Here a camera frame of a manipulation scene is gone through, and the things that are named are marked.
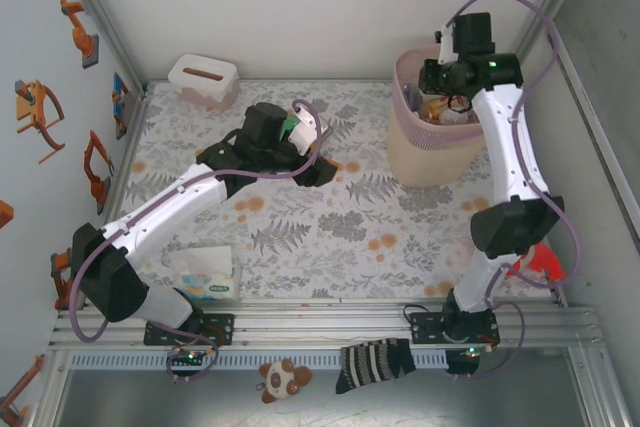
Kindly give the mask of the amber tea bottle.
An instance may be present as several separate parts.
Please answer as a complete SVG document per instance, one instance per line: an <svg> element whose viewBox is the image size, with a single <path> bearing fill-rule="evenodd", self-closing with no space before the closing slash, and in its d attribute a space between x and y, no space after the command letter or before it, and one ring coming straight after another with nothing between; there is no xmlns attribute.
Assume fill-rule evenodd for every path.
<svg viewBox="0 0 640 427"><path fill-rule="evenodd" d="M439 97L424 103L425 116L430 122L439 123L441 115L448 109L448 97Z"/></svg>

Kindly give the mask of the pink beige plastic bin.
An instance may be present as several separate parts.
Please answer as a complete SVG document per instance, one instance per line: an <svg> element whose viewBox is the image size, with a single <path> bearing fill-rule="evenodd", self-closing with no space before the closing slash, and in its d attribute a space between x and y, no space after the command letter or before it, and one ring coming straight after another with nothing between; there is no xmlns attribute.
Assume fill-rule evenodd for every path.
<svg viewBox="0 0 640 427"><path fill-rule="evenodd" d="M459 179L485 146L479 123L438 125L417 117L404 93L415 87L427 59L437 59L440 46L412 48L396 60L392 82L387 154L392 174L407 187L432 187Z"/></svg>

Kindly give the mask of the white tissue box brown slot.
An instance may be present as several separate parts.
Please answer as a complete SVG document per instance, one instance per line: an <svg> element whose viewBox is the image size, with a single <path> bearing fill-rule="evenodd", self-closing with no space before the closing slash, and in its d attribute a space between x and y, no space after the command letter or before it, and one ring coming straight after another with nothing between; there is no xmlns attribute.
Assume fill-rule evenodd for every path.
<svg viewBox="0 0 640 427"><path fill-rule="evenodd" d="M195 54L182 55L168 80L181 100L213 110L230 108L240 91L235 64Z"/></svg>

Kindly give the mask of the soft tissue pack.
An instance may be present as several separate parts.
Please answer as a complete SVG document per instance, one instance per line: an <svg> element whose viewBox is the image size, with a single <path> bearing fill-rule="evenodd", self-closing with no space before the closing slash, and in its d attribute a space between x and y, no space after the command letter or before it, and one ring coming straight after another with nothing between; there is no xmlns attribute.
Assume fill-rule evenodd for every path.
<svg viewBox="0 0 640 427"><path fill-rule="evenodd" d="M241 268L234 265L230 246L176 250L163 263L173 271L174 286L192 300L239 299Z"/></svg>

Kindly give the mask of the black striped sock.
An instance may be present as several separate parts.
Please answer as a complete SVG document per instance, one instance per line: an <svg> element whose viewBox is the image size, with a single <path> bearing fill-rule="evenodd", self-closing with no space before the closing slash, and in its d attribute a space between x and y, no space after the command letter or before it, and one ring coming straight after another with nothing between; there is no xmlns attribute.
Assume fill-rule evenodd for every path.
<svg viewBox="0 0 640 427"><path fill-rule="evenodd" d="M396 380L416 370L408 339L385 338L340 350L340 373L335 392Z"/></svg>

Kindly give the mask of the brown white plush toy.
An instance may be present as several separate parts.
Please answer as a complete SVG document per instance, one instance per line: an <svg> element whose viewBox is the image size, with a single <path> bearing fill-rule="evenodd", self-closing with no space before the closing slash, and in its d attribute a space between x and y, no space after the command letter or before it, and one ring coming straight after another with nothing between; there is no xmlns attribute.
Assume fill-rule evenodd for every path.
<svg viewBox="0 0 640 427"><path fill-rule="evenodd" d="M264 404L297 395L313 378L313 373L307 366L297 365L289 358L262 364L259 374L262 383L257 390L261 391Z"/></svg>

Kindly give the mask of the red toy ball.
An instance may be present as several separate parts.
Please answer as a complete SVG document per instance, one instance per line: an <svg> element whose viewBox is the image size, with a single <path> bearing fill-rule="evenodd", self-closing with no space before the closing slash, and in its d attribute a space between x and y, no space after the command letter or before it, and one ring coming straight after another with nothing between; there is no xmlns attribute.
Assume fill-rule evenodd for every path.
<svg viewBox="0 0 640 427"><path fill-rule="evenodd" d="M514 276L522 267L538 273L545 273L551 281L560 281L567 277L567 273L559 257L554 250L544 242L535 244L526 254L522 255L514 263L513 271L510 271L509 275Z"/></svg>

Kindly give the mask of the left base circuit board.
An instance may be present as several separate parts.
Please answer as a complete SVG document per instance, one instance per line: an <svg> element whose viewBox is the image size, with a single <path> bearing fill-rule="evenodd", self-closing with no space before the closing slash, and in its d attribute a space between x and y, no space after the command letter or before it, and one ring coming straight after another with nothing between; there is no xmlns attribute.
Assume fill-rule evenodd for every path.
<svg viewBox="0 0 640 427"><path fill-rule="evenodd" d="M199 367L208 354L208 351L175 348L168 356L168 363L178 367Z"/></svg>

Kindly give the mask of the base circuit board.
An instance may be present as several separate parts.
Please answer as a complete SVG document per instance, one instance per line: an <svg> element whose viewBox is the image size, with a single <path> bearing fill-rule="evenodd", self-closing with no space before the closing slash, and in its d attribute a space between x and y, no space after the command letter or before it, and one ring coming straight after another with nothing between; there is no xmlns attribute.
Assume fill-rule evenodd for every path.
<svg viewBox="0 0 640 427"><path fill-rule="evenodd" d="M479 371L480 362L484 354L492 353L493 350L492 346L447 349L445 351L448 365L446 372L453 376L488 377L488 371Z"/></svg>
<svg viewBox="0 0 640 427"><path fill-rule="evenodd" d="M168 356L168 363L178 367L199 367L208 354L208 351L175 348Z"/></svg>

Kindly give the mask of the right base circuit board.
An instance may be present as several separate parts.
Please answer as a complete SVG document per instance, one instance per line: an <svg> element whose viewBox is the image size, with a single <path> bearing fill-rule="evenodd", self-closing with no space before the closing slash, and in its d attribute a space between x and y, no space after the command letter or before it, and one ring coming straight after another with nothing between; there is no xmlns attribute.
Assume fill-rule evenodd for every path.
<svg viewBox="0 0 640 427"><path fill-rule="evenodd" d="M447 349L445 351L448 365L446 372L453 376L488 377L488 371L479 371L480 362L484 354L492 353L493 350L492 346Z"/></svg>

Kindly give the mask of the aluminium frame rail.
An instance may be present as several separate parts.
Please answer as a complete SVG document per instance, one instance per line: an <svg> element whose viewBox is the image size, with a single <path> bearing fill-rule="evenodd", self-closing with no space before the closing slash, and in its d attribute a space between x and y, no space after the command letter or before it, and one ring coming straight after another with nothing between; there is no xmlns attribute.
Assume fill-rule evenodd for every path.
<svg viewBox="0 0 640 427"><path fill-rule="evenodd" d="M237 303L212 303L207 313L235 316L232 350L339 348L385 337L407 338L409 324L402 315L408 299L263 299ZM528 348L587 347L605 343L595 310L591 307L559 307L526 300L520 304L525 324L511 306L495 312L502 347L517 345L521 332ZM94 343L84 343L73 333L69 314L58 315L48 347L51 350L81 348L141 349L145 322L129 318L109 325Z"/></svg>

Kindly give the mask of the blue orange wall sticker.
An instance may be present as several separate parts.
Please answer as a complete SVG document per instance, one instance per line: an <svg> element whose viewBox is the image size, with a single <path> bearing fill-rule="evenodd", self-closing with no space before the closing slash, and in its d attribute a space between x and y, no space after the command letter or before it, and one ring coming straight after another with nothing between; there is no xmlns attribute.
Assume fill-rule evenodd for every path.
<svg viewBox="0 0 640 427"><path fill-rule="evenodd" d="M124 137L128 130L127 121L125 120L125 111L126 111L126 96L128 95L129 90L120 77L120 75L115 72L113 74L113 89L111 92L111 101L113 106L113 118L115 121L115 136L117 140L120 140Z"/></svg>

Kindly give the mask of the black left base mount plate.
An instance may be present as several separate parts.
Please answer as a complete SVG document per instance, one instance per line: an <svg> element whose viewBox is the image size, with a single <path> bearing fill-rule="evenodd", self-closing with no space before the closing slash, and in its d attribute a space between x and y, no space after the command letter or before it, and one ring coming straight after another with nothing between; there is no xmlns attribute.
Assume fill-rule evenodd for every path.
<svg viewBox="0 0 640 427"><path fill-rule="evenodd" d="M177 327L177 330L201 335L220 347L232 343L234 322L235 316L230 313L196 313ZM145 325L143 344L146 346L177 346L189 342L194 342L196 345L205 344L201 340L168 332L150 322Z"/></svg>

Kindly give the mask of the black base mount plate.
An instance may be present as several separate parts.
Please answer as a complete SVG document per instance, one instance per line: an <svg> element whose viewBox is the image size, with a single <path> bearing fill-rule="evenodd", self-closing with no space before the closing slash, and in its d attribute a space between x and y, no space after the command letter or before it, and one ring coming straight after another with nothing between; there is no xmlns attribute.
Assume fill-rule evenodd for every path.
<svg viewBox="0 0 640 427"><path fill-rule="evenodd" d="M411 312L411 339L416 345L498 345L500 333L491 310L478 313Z"/></svg>
<svg viewBox="0 0 640 427"><path fill-rule="evenodd" d="M177 330L201 335L220 347L232 343L234 322L235 316L230 313L196 313L177 327ZM196 345L205 344L201 340L168 332L150 322L145 325L143 344L146 346L177 346L189 342L194 342Z"/></svg>

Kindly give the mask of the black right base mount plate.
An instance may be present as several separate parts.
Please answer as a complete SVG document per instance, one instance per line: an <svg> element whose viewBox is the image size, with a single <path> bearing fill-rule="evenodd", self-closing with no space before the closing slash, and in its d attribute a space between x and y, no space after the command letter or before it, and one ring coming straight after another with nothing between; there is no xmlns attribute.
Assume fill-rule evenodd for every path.
<svg viewBox="0 0 640 427"><path fill-rule="evenodd" d="M498 345L500 333L491 310L478 313L411 312L411 339L416 345Z"/></svg>

